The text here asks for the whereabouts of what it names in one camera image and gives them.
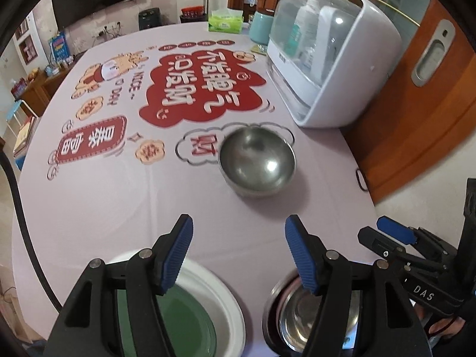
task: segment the bowl rim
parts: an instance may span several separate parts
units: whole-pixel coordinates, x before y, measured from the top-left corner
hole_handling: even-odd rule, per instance
[[[290,152],[292,153],[292,156],[293,156],[293,172],[291,173],[291,176],[289,177],[289,179],[285,182],[284,185],[276,188],[276,189],[273,189],[273,190],[267,190],[267,191],[262,191],[262,190],[253,190],[253,189],[248,189],[248,188],[245,188],[245,187],[242,187],[241,185],[237,184],[236,182],[234,182],[232,179],[230,179],[230,177],[228,176],[227,172],[225,171],[225,169],[223,169],[223,165],[221,164],[221,150],[223,148],[223,145],[232,137],[234,136],[235,134],[239,133],[239,132],[242,132],[243,129],[264,129],[266,130],[267,132],[271,133],[271,134],[274,134],[276,137],[278,137],[281,141],[283,141],[287,148],[290,150]],[[296,154],[294,153],[294,149],[292,148],[291,144],[282,136],[280,136],[280,134],[276,133],[274,130],[271,130],[271,129],[268,129],[267,127],[265,126],[260,126],[258,124],[251,124],[251,125],[247,125],[247,126],[242,126],[242,127],[239,127],[238,129],[236,130],[233,130],[231,133],[227,134],[227,136],[225,136],[225,138],[223,139],[223,141],[220,143],[220,147],[218,148],[218,167],[220,168],[220,172],[222,174],[222,176],[224,177],[225,181],[233,188],[235,189],[235,191],[237,191],[237,193],[240,193],[241,195],[256,195],[256,196],[261,196],[261,195],[274,195],[280,191],[282,191],[290,182],[291,180],[293,179],[294,175],[296,174],[296,167],[297,167],[297,163],[296,163]]]

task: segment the blue gripper pad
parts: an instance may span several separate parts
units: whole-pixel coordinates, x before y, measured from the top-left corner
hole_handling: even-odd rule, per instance
[[[169,233],[169,235],[172,234],[175,236],[175,241],[171,245],[167,257],[164,259],[160,283],[160,288],[164,293],[175,284],[185,255],[189,250],[193,236],[192,218],[187,214],[180,216],[174,229]]]
[[[408,245],[417,242],[417,238],[410,228],[405,227],[387,216],[381,216],[378,218],[377,228],[380,231],[385,232],[387,235],[392,236],[400,243]]]
[[[302,285],[310,290],[312,294],[317,294],[319,285],[316,279],[316,262],[314,261],[304,239],[309,234],[296,215],[291,215],[286,219],[284,232],[287,245],[296,263]]]

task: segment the stack of books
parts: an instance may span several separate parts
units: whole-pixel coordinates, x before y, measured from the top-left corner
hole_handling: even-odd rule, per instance
[[[15,147],[13,148],[13,157],[15,159],[23,157],[28,151],[29,143],[32,139],[33,133],[35,131],[35,123],[38,119],[34,116],[30,116],[23,126],[20,128],[20,132],[17,136],[17,141]]]

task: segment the white plate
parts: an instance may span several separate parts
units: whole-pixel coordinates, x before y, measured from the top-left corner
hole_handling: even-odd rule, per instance
[[[129,260],[140,250],[116,256],[109,262]],[[187,290],[206,310],[217,334],[216,357],[240,357],[246,334],[243,314],[233,294],[213,273],[190,259],[185,259],[177,285]]]

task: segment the green plate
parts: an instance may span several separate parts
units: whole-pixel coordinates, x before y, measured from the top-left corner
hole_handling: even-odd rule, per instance
[[[125,357],[137,357],[127,311],[125,290],[117,290],[118,317]],[[177,357],[214,357],[217,335],[202,305],[183,288],[175,285],[163,296],[157,295],[160,312]]]

